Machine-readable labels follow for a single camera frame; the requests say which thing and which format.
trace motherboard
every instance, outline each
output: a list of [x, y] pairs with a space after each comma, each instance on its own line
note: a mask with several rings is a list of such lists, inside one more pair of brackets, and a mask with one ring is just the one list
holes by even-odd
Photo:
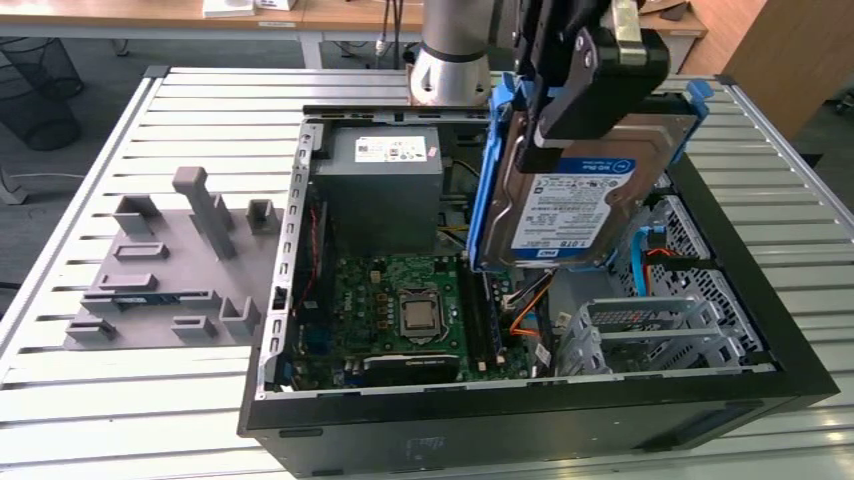
[[[498, 347], [501, 362], [489, 368], [470, 358], [466, 322], [473, 319], [466, 318], [462, 304], [458, 262], [454, 256], [340, 258], [333, 324], [306, 332], [308, 349], [316, 355], [305, 368], [317, 382], [314, 388], [377, 386], [378, 381], [394, 384], [396, 378], [410, 383], [413, 375], [428, 375], [417, 383], [528, 375], [522, 344]], [[496, 276], [489, 287], [498, 299], [510, 292], [512, 283], [506, 276]]]

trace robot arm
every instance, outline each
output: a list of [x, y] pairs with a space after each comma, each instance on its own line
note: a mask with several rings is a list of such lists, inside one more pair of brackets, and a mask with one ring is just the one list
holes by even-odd
[[[486, 101], [486, 33], [472, 26], [490, 18], [486, 3], [425, 5], [412, 78], [424, 104]], [[517, 75], [490, 101], [472, 268], [601, 268], [705, 113], [653, 93], [670, 55], [640, 27], [637, 0], [524, 0], [518, 11]]]

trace white sticker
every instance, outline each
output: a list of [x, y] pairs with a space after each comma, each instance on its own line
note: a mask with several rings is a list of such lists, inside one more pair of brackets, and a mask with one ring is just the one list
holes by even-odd
[[549, 366], [549, 364], [552, 363], [552, 352], [546, 350], [546, 347], [544, 347], [542, 343], [537, 344], [537, 350], [534, 351], [534, 353], [537, 354], [537, 358], [540, 358], [540, 361], [544, 362], [544, 365]]
[[573, 315], [566, 312], [558, 313], [558, 321], [556, 322], [557, 328], [566, 328], [570, 325], [570, 320], [573, 320]]
[[426, 162], [425, 137], [360, 137], [357, 163]]
[[629, 181], [634, 165], [617, 170], [622, 172], [534, 176], [513, 237], [514, 250], [532, 249], [536, 258], [554, 258], [558, 249], [590, 247], [612, 212], [605, 197]]
[[258, 26], [273, 28], [296, 28], [297, 24], [294, 22], [258, 22]]

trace hard drive label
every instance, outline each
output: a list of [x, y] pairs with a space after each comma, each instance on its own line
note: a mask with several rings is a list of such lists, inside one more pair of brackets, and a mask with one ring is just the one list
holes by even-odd
[[564, 158], [534, 176], [512, 248], [521, 258], [577, 255], [593, 244], [612, 207], [606, 195], [632, 177], [628, 158]]
[[426, 162], [425, 137], [360, 137], [357, 163]]

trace waste bin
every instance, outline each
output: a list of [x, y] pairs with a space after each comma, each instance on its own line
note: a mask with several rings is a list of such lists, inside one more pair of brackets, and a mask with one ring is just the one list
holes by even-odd
[[29, 81], [39, 65], [0, 67], [0, 123], [34, 150], [57, 150], [81, 136], [81, 124], [63, 100], [46, 96]]
[[0, 52], [46, 96], [66, 100], [83, 91], [81, 75], [59, 38], [3, 37]]

